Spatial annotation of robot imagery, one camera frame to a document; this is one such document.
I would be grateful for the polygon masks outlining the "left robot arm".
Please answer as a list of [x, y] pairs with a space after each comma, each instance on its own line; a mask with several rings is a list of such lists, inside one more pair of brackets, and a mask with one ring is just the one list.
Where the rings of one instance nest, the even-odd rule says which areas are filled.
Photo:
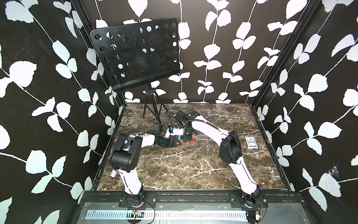
[[136, 170], [142, 148], [153, 145], [177, 147], [181, 144], [180, 135], [161, 136], [151, 133], [120, 135], [110, 153], [109, 164], [120, 174], [125, 186], [125, 194], [134, 201], [142, 201], [144, 198], [144, 187]]

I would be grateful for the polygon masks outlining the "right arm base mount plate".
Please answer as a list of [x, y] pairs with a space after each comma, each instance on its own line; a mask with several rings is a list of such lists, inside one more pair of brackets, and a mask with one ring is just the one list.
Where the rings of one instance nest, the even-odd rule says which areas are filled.
[[229, 202], [232, 208], [241, 208], [242, 210], [259, 210], [268, 207], [266, 196], [263, 193], [258, 198], [247, 196], [242, 192], [230, 193]]

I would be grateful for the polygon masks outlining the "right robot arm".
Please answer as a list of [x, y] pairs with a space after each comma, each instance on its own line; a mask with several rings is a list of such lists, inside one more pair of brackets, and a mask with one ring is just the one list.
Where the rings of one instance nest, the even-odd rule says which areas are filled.
[[239, 181], [246, 206], [253, 208], [259, 203], [262, 188], [254, 181], [245, 164], [241, 143], [235, 131], [229, 132], [219, 128], [196, 111], [189, 113], [184, 113], [182, 110], [176, 113], [170, 112], [169, 123], [171, 125], [173, 125], [172, 118], [175, 118], [177, 122], [175, 128], [183, 130], [182, 140], [185, 137], [190, 137], [193, 130], [196, 130], [217, 143], [220, 147], [220, 159], [231, 167]]

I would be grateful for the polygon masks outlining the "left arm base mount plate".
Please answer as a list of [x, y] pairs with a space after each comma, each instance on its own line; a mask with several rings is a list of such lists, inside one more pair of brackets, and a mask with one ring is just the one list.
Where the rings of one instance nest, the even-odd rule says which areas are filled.
[[156, 193], [140, 192], [138, 195], [131, 195], [126, 192], [121, 194], [121, 198], [118, 204], [119, 208], [128, 209], [144, 209], [149, 207], [155, 207], [157, 200]]

